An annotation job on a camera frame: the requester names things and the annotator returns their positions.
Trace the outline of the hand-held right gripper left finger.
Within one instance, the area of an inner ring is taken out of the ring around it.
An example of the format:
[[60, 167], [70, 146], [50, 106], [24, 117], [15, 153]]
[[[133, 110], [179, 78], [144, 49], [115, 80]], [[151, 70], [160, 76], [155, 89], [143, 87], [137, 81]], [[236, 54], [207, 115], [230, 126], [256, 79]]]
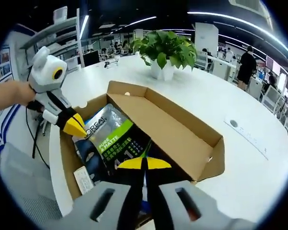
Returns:
[[142, 158], [124, 161], [114, 177], [101, 181], [74, 201], [71, 212], [50, 221], [46, 230], [134, 230], [144, 185]]

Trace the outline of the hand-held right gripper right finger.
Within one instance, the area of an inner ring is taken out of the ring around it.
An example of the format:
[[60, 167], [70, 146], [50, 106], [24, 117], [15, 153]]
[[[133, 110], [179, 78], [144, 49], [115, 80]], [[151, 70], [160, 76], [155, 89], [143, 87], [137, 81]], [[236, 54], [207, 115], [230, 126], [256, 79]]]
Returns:
[[216, 200], [182, 180], [164, 160], [147, 158], [147, 199], [157, 230], [253, 230], [254, 223], [222, 213]]

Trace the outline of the person's left hand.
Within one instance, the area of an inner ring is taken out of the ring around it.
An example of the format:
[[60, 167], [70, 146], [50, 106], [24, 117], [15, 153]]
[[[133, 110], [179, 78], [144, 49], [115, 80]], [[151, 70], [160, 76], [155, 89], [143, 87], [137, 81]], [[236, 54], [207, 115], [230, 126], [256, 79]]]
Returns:
[[14, 102], [41, 113], [44, 111], [44, 106], [35, 99], [35, 96], [36, 92], [29, 82], [15, 82]]

